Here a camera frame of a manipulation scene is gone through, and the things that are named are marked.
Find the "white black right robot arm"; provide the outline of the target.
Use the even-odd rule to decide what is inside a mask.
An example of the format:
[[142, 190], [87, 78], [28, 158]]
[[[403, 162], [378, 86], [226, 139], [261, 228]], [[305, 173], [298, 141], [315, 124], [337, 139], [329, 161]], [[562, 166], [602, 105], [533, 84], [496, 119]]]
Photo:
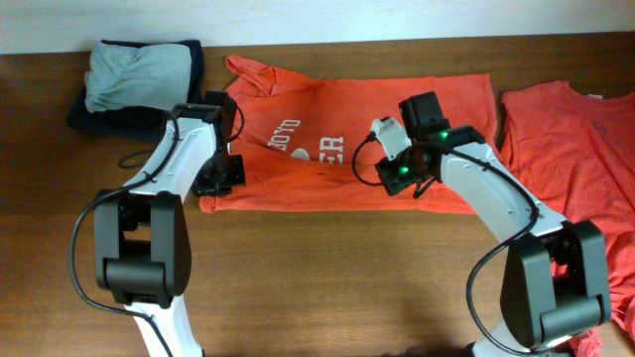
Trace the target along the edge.
[[[462, 198], [497, 240], [470, 271], [465, 298], [482, 339], [468, 356], [554, 356], [557, 347], [606, 323], [611, 314], [604, 237], [589, 220], [570, 222], [526, 189], [471, 126], [451, 127], [437, 96], [402, 101], [399, 118], [371, 124], [384, 158], [375, 169], [390, 195], [409, 186], [420, 197], [433, 183]], [[472, 289], [480, 270], [505, 253], [502, 320], [477, 316]]]

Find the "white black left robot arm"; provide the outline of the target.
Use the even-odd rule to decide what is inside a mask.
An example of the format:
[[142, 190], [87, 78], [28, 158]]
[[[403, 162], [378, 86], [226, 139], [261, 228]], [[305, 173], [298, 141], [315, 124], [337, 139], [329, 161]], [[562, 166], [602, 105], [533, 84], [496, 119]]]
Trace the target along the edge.
[[182, 103], [143, 168], [120, 193], [93, 209], [95, 278], [133, 314], [152, 356], [201, 356], [185, 303], [191, 244], [188, 194], [225, 196], [246, 183], [243, 160], [229, 152], [244, 116], [226, 92]]

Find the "orange McKinney soccer t-shirt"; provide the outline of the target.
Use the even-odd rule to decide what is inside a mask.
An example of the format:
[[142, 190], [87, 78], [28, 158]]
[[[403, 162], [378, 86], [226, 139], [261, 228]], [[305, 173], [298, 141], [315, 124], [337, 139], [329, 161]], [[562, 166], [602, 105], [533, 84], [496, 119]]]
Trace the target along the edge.
[[471, 213], [442, 184], [419, 199], [410, 188], [389, 196], [369, 186], [385, 153], [363, 141], [373, 120], [398, 117], [400, 102], [432, 91], [451, 126], [471, 125], [492, 144], [498, 122], [489, 74], [320, 80], [240, 56], [227, 57], [225, 65], [237, 76], [227, 92], [241, 110], [242, 132], [231, 151], [243, 158], [246, 183], [225, 197], [202, 197], [202, 212]]

